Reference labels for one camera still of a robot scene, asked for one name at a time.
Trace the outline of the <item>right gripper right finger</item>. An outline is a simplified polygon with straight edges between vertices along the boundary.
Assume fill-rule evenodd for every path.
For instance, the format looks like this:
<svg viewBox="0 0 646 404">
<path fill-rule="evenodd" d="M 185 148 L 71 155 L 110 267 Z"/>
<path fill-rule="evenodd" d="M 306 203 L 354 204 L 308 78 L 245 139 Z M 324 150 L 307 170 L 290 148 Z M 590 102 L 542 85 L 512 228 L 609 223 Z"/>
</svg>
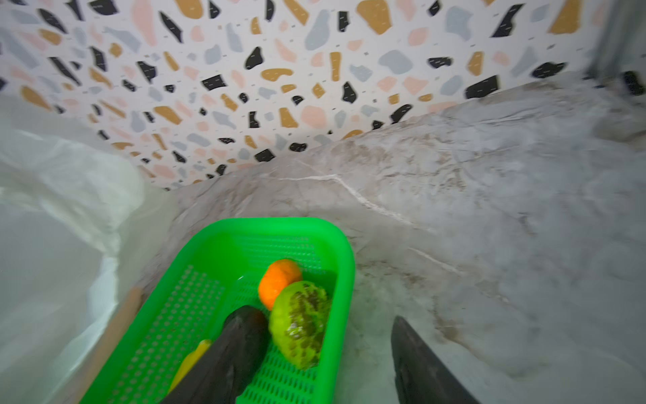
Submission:
<svg viewBox="0 0 646 404">
<path fill-rule="evenodd" d="M 400 403 L 479 403 L 403 316 L 395 318 L 390 342 Z"/>
</svg>

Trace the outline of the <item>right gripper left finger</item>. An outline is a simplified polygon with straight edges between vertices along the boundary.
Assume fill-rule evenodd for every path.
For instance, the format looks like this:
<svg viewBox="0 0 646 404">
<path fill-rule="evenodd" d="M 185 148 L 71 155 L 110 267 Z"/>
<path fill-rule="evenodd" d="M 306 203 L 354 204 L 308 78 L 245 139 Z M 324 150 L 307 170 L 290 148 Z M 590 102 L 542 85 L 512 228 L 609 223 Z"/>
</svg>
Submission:
<svg viewBox="0 0 646 404">
<path fill-rule="evenodd" d="M 163 403 L 234 403 L 258 372 L 270 342 L 268 321 L 253 306 L 242 306 L 224 322 L 222 333 Z"/>
</svg>

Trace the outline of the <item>yellow banana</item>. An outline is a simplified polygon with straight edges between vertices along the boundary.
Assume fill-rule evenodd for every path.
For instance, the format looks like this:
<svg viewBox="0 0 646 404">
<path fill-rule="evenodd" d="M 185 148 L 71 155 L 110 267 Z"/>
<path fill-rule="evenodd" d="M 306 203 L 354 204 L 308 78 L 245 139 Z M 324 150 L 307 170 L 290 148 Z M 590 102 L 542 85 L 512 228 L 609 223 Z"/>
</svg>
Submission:
<svg viewBox="0 0 646 404">
<path fill-rule="evenodd" d="M 175 376 L 173 377 L 172 383 L 169 387 L 168 393 L 170 393 L 182 380 L 183 378 L 192 370 L 195 364 L 201 359 L 205 352 L 210 348 L 211 341 L 208 339 L 202 340 L 197 348 L 189 353 L 178 368 Z"/>
</svg>

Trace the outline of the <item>white plastic bag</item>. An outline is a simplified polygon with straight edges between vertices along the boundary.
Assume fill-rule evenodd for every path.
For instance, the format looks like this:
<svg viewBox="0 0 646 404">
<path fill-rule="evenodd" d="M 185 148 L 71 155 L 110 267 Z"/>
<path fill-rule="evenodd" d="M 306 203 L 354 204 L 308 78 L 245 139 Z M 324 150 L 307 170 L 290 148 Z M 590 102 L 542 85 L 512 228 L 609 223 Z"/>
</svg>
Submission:
<svg viewBox="0 0 646 404">
<path fill-rule="evenodd" d="M 1 400 L 51 403 L 178 204 L 78 121 L 1 98 Z"/>
</svg>

